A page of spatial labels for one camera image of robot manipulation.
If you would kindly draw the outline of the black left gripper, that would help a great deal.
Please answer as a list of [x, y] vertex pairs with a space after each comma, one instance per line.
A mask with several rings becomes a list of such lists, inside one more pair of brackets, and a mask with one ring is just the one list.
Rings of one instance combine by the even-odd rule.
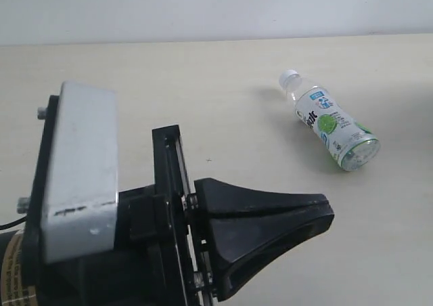
[[197, 251], [178, 125], [152, 131], [154, 183], [119, 193], [114, 247], [48, 261], [42, 229], [60, 98], [38, 113], [44, 123], [21, 245], [21, 279], [34, 305], [211, 305], [212, 275]]

